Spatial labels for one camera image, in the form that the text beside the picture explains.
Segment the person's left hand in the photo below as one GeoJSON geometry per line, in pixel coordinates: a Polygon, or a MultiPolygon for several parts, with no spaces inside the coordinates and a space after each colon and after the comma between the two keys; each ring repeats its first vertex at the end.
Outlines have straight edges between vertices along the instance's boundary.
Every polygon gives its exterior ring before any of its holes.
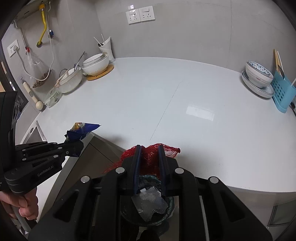
{"type": "Polygon", "coordinates": [[[12,207],[17,207],[19,214],[27,220],[36,220],[39,215],[37,188],[34,188],[24,196],[1,191],[1,203],[7,214],[16,218],[12,207]]]}

